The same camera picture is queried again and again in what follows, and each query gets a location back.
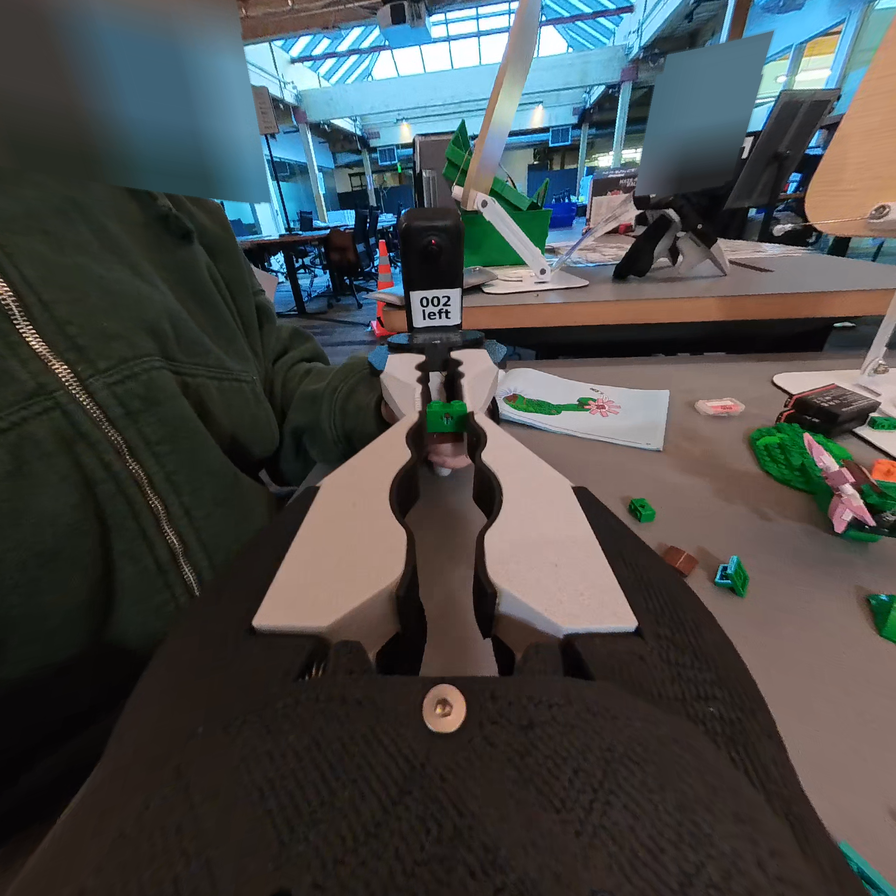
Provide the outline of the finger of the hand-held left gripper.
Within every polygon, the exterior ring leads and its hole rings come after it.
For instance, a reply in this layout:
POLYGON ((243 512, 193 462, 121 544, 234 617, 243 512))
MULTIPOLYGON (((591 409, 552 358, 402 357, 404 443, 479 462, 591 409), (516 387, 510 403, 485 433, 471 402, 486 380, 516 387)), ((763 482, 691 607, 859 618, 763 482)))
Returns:
POLYGON ((390 353, 380 375, 383 411, 391 425, 399 420, 416 420, 424 409, 427 360, 423 354, 390 353))
POLYGON ((454 351, 454 400, 466 409, 464 422, 487 412, 498 385, 500 370, 485 349, 454 351))

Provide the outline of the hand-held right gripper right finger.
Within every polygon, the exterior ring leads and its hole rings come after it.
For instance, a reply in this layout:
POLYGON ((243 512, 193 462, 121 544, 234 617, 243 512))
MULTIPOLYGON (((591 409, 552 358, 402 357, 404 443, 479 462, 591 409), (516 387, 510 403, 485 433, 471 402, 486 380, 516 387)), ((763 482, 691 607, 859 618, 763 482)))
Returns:
POLYGON ((473 607, 497 657, 637 620, 571 482, 483 414, 468 418, 476 535, 473 607))

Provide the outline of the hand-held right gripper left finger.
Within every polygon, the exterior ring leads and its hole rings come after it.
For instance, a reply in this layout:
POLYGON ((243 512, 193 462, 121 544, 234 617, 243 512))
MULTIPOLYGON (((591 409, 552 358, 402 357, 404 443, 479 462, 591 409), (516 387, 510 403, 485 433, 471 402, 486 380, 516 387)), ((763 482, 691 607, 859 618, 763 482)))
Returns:
POLYGON ((255 612, 255 633, 359 642, 371 656, 401 635, 417 649, 425 618, 395 483, 415 471, 419 424, 399 420, 321 480, 255 612))

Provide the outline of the person's left forearm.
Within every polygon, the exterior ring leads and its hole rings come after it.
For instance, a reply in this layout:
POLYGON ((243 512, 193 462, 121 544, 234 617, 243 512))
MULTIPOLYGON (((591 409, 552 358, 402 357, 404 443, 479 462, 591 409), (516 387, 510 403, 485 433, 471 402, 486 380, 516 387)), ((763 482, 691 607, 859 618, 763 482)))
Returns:
POLYGON ((280 445, 267 466, 273 482, 299 486, 322 464, 337 467, 390 427, 379 376, 364 356, 330 364, 318 342, 258 309, 264 391, 280 445))

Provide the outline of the lego instruction booklet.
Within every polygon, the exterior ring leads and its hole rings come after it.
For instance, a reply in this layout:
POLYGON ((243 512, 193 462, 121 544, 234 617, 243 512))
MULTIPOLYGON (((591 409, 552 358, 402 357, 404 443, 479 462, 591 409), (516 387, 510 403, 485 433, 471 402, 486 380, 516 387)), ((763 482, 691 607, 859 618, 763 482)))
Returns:
POLYGON ((515 368, 499 374, 496 400, 505 422, 653 452, 664 448, 666 390, 592 385, 515 368))

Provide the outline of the lego lily pad flower build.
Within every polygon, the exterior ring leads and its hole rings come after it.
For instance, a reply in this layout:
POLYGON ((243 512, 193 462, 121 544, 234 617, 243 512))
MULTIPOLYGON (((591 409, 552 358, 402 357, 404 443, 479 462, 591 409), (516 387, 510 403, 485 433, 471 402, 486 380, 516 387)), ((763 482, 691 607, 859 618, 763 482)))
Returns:
POLYGON ((835 535, 876 542, 895 537, 894 462, 872 469, 822 434, 778 422, 750 433, 756 463, 778 484, 809 494, 835 535))

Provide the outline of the teal lego piece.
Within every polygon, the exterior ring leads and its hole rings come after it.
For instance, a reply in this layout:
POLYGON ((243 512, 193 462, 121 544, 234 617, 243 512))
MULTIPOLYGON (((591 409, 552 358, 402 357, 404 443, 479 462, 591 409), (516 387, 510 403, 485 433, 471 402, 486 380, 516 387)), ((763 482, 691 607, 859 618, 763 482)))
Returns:
POLYGON ((855 848, 845 840, 839 843, 840 851, 850 869, 861 881, 869 895, 895 895, 895 887, 874 868, 855 848))

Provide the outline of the orange traffic cone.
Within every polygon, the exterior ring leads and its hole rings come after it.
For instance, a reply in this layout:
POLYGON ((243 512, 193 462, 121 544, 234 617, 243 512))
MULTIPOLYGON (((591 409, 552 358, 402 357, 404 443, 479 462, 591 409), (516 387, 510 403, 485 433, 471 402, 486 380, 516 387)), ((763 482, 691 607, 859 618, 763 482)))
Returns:
POLYGON ((394 330, 388 330, 385 326, 385 309, 401 308, 404 297, 395 285, 388 247, 383 238, 378 243, 377 289, 371 293, 371 297, 375 298, 375 318, 370 323, 374 335, 380 340, 394 335, 394 330))

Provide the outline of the black office chair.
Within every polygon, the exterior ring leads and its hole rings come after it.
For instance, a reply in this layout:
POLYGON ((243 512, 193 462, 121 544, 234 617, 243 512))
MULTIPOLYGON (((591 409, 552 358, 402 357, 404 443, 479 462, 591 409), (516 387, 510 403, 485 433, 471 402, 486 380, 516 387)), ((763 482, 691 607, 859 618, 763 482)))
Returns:
POLYGON ((321 247, 332 293, 332 298, 327 300, 328 308, 332 308, 333 302, 342 300, 343 287, 346 287, 358 310, 362 310, 364 306, 358 296, 356 282, 360 281, 364 286, 370 278, 368 270, 363 267, 353 232, 331 228, 323 237, 321 247))

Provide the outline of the dark printed box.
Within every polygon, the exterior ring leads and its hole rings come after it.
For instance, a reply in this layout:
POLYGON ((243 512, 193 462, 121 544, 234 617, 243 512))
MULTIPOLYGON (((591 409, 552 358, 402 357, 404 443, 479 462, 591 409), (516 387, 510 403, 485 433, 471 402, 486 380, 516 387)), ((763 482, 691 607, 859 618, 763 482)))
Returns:
POLYGON ((618 224, 611 230, 618 230, 622 225, 627 226, 633 222, 635 211, 633 206, 626 206, 622 196, 633 198, 639 167, 616 167, 597 169, 591 178, 588 189, 586 226, 588 230, 594 230, 601 221, 609 217, 611 211, 622 208, 628 209, 627 217, 622 217, 618 224))

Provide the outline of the wooden edge work table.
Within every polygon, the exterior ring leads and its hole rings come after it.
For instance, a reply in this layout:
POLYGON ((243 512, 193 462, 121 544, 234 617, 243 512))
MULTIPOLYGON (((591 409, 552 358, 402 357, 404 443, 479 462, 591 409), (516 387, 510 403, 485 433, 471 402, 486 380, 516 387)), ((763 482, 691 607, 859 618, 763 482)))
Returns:
POLYGON ((468 293, 462 326, 555 329, 659 323, 836 319, 882 315, 895 288, 893 265, 817 252, 749 255, 721 275, 701 264, 689 276, 661 268, 612 279, 611 265, 586 268, 585 286, 538 292, 468 293))

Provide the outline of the person's green zip jacket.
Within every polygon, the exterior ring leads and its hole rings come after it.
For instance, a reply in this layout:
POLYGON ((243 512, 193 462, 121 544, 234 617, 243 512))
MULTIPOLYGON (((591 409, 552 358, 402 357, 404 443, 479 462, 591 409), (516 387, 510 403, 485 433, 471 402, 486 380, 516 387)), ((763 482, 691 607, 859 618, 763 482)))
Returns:
POLYGON ((79 777, 279 509, 258 309, 212 200, 3 172, 2 799, 79 777))

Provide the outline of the black box red edge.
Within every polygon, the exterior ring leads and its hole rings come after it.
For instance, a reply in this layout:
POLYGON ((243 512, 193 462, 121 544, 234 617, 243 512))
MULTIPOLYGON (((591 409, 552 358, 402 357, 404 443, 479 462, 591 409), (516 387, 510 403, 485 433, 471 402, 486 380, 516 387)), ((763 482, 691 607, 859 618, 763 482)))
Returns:
POLYGON ((878 399, 840 385, 827 384, 794 393, 784 410, 825 423, 859 420, 862 425, 880 407, 878 399))

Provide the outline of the tilted black monitor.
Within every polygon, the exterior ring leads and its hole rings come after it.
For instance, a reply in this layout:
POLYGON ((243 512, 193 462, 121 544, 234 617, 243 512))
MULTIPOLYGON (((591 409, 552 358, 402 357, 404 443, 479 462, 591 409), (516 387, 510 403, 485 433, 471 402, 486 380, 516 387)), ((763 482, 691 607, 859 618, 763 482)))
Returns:
POLYGON ((725 210, 762 208, 781 188, 840 96, 840 89, 782 91, 725 203, 725 210))

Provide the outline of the wooden shade desk lamp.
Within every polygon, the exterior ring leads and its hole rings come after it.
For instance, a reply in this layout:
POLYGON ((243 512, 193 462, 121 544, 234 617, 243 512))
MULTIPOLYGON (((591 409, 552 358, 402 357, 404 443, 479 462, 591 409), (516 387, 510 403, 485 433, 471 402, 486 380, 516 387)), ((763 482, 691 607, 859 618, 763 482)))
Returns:
MULTIPOLYGON (((890 24, 868 71, 817 169, 805 210, 818 230, 837 237, 894 239, 895 23, 890 24)), ((895 298, 889 301, 870 349, 857 369, 790 372, 772 383, 786 394, 835 384, 879 399, 895 412, 894 359, 886 360, 894 333, 895 298)))

